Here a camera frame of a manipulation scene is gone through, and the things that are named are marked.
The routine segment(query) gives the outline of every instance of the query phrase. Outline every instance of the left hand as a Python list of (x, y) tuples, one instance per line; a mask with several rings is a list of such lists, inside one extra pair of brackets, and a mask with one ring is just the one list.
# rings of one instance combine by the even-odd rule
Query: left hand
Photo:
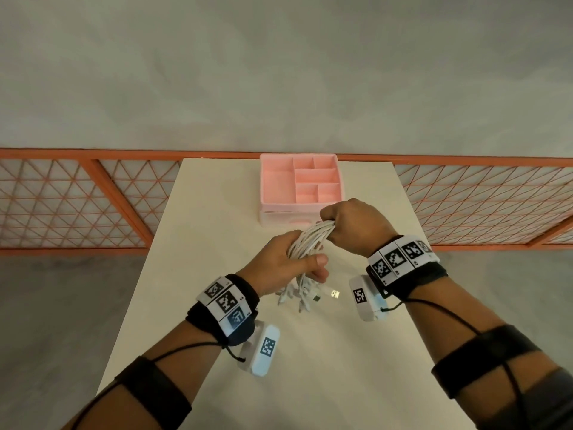
[(301, 233), (302, 231), (290, 231), (272, 238), (247, 266), (237, 272), (251, 284), (259, 297), (286, 287), (295, 276), (303, 273), (322, 284), (326, 282), (328, 270), (324, 266), (328, 257), (324, 253), (297, 260), (287, 256), (290, 245)]

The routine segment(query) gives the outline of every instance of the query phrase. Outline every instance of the pink organizer box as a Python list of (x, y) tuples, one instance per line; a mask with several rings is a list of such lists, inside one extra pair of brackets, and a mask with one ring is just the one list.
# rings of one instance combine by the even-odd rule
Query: pink organizer box
[(333, 153), (262, 153), (262, 225), (312, 224), (326, 205), (344, 199)]

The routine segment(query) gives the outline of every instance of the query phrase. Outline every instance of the sleeve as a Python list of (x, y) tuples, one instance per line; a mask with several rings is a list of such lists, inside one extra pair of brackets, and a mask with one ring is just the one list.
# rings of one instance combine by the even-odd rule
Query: sleeve
[[(560, 368), (523, 394), (532, 430), (573, 429), (573, 377)], [(477, 426), (478, 430), (519, 430), (521, 418), (515, 403)]]

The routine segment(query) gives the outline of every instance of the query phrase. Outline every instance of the table surface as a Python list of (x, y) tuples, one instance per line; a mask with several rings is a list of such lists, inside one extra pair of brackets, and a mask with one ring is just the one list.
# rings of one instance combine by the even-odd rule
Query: table surface
[[(340, 168), (348, 198), (376, 206), (398, 232), (423, 236), (392, 164)], [(259, 225), (258, 202), (258, 160), (183, 161), (99, 390), (177, 325), (205, 286), (284, 232)], [(302, 314), (297, 300), (277, 307), (276, 296), (264, 297), (259, 319), (281, 330), (269, 373), (247, 374), (223, 352), (181, 428), (475, 428), (430, 374), (405, 308), (378, 322), (358, 317), (348, 281), (365, 260), (330, 243), (325, 251), (340, 297)]]

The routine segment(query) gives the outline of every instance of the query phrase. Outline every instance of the bundle of white cables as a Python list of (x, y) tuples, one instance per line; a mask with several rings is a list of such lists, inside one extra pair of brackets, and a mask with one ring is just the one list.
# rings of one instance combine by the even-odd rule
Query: bundle of white cables
[[(334, 231), (334, 220), (319, 222), (300, 234), (300, 237), (292, 244), (288, 251), (289, 258), (302, 258), (306, 255), (314, 255), (322, 248), (322, 242)], [(300, 274), (294, 283), (288, 284), (277, 294), (279, 295), (278, 304), (282, 304), (287, 297), (299, 297), (298, 311), (303, 309), (311, 310), (310, 301), (318, 294), (318, 282), (310, 279), (306, 274)]]

